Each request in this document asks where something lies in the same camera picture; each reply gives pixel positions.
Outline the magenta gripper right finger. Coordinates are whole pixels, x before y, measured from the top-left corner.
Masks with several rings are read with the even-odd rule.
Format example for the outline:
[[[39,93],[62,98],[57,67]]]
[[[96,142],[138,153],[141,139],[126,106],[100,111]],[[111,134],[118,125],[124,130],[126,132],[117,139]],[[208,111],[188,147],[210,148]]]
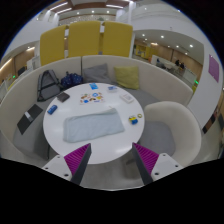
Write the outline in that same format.
[[[136,161],[143,184],[150,184],[152,182],[151,173],[158,160],[159,155],[137,143],[132,144],[131,151]]]

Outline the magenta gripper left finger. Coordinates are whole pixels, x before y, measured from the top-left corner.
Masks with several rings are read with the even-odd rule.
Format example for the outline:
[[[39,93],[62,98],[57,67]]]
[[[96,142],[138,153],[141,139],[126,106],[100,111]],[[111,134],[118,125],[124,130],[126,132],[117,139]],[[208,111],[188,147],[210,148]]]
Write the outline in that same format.
[[[91,144],[86,144],[64,157],[65,162],[72,173],[71,181],[74,184],[79,185],[81,183],[91,153]]]

